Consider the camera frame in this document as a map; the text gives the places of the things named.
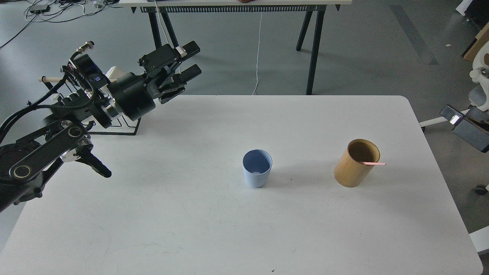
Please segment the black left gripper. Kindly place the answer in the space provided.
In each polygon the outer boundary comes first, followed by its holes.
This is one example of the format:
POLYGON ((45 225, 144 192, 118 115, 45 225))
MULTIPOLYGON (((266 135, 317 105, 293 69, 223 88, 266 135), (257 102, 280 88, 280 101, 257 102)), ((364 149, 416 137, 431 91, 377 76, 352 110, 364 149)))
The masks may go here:
POLYGON ((138 120, 155 108, 155 100, 165 104, 186 89, 189 81, 202 73, 194 64, 176 73, 181 63, 195 56, 201 48, 195 41, 184 46, 163 45, 138 60, 143 73, 126 73, 107 85, 108 92, 120 112, 131 120, 138 120))

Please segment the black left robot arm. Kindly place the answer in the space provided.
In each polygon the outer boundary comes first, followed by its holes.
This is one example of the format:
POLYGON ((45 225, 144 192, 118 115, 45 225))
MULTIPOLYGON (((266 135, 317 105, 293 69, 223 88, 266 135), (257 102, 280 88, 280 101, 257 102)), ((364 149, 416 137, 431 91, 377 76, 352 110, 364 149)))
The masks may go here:
POLYGON ((4 139, 26 114, 51 111, 39 130, 1 146, 1 210, 42 197, 45 185, 65 162, 83 163, 109 178, 111 171, 91 153, 91 127, 106 129, 121 116, 138 122, 155 108, 155 100, 164 104, 174 99, 202 72, 197 65, 176 72, 201 50, 191 41, 175 48, 163 45, 139 59, 142 74, 126 73, 111 80, 86 54, 93 46, 87 41, 79 47, 62 67, 59 82, 45 81, 46 95, 2 123, 4 139))

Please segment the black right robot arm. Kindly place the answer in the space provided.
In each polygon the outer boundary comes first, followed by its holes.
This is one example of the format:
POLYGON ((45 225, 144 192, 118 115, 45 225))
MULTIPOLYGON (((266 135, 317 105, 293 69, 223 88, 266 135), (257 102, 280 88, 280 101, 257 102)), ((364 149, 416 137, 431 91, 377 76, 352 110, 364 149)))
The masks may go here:
POLYGON ((488 111, 470 107, 462 113, 451 105, 445 105, 440 115, 453 125, 452 132, 472 145, 478 151, 489 150, 489 115, 488 111))

